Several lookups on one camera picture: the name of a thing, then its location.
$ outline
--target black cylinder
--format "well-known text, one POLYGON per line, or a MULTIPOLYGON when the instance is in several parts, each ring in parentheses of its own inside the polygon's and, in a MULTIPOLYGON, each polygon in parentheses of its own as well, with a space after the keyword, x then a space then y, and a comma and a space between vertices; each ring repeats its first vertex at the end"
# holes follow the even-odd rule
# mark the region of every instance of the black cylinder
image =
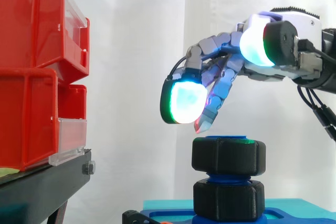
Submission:
POLYGON ((298 32, 291 22, 268 23, 264 28, 264 49, 268 59, 276 66, 294 66, 294 37, 297 35, 298 32))

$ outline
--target blue tray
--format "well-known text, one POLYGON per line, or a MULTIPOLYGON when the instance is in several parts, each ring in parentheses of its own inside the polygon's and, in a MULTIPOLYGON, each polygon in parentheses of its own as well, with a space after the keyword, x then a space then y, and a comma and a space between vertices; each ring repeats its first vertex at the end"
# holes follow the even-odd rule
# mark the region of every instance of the blue tray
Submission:
MULTIPOLYGON (((302 199, 267 199, 264 215, 255 222, 241 224, 336 224, 336 213, 302 199)), ((150 200, 144 202, 142 213, 156 221, 173 224, 219 224, 195 216, 192 200, 150 200)))

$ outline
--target green light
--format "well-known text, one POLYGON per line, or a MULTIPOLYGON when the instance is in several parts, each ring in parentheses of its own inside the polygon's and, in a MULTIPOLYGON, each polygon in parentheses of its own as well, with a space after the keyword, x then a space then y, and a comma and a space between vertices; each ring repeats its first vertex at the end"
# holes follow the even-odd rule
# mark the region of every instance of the green light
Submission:
POLYGON ((261 67, 272 67, 274 63, 270 61, 264 49, 264 27, 251 26, 241 36, 240 51, 245 59, 261 67))
POLYGON ((194 122, 203 112, 207 90, 199 83, 176 82, 172 88, 170 112, 177 123, 194 122))

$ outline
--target robotic finger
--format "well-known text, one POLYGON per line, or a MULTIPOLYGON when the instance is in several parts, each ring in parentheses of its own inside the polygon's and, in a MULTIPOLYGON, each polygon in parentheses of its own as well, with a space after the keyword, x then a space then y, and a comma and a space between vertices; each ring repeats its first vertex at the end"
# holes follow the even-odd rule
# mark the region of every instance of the robotic finger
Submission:
POLYGON ((240 54, 230 55, 226 64, 220 72, 210 93, 201 116, 195 121, 194 127, 197 133, 207 131, 215 118, 218 110, 222 107, 224 100, 227 98, 232 87, 233 81, 244 65, 244 59, 240 54))

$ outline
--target black metal shelf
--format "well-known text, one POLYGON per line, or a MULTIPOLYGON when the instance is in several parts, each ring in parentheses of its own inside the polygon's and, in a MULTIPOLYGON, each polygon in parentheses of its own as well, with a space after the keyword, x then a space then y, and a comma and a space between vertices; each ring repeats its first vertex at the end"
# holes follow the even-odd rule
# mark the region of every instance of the black metal shelf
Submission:
POLYGON ((85 155, 59 166, 45 165, 0 179, 0 223, 62 223, 66 202, 90 180, 85 155))

